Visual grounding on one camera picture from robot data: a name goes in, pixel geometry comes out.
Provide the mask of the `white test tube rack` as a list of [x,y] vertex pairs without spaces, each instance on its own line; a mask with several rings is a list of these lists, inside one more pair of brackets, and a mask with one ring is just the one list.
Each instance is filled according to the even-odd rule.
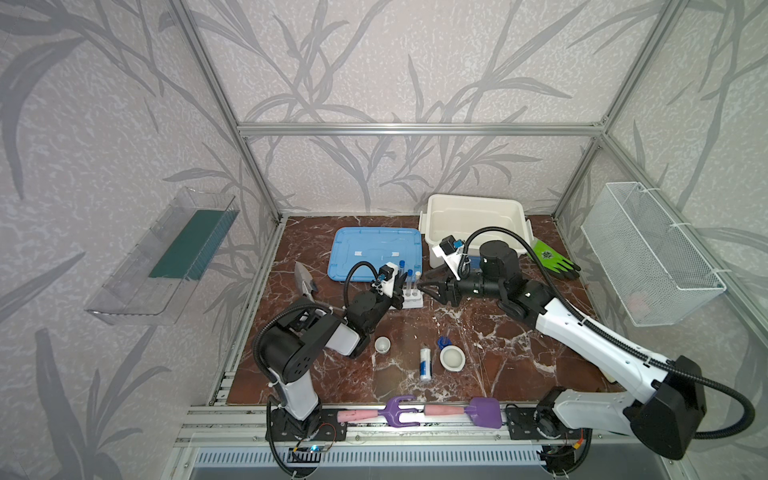
[[420,309],[424,306],[424,294],[418,288],[403,290],[403,309]]

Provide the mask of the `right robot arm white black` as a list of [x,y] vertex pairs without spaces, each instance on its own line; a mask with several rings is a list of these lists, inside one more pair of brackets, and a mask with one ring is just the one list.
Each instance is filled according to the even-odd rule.
[[[423,282],[432,298],[457,307],[465,296],[492,298],[508,317],[564,344],[617,381],[620,393],[585,393],[554,388],[538,405],[546,426],[632,435],[654,453],[680,460],[694,440],[717,440],[746,431],[756,409],[741,392],[703,376],[693,360],[675,360],[632,343],[569,302],[554,284],[533,247],[503,227],[484,227],[466,240],[452,235],[432,248],[449,274]],[[730,397],[741,417],[702,431],[706,390]]]

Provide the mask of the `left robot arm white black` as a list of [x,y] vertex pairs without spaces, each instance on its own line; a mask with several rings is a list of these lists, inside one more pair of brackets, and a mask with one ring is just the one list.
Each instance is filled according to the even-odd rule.
[[343,284],[340,310],[317,302],[317,286],[307,267],[297,262],[294,276],[300,298],[277,314],[256,335],[252,356],[292,421],[319,415],[321,401],[310,370],[326,349],[349,358],[369,345],[384,316],[404,306],[407,270],[403,261],[379,268],[368,261],[353,265]]

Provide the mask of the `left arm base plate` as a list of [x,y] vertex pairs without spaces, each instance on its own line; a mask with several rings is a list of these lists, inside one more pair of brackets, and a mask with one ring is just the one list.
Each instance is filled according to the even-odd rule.
[[348,426],[337,419],[338,410],[323,409],[305,420],[296,420],[285,409],[271,411],[265,438],[277,442],[303,439],[344,441]]

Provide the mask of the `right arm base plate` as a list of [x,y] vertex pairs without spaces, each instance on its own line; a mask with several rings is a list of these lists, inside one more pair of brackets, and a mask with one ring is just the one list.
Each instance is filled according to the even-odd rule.
[[579,429],[567,428],[552,413],[542,413],[535,406],[507,404],[503,409],[512,440],[564,441],[575,443],[582,438]]

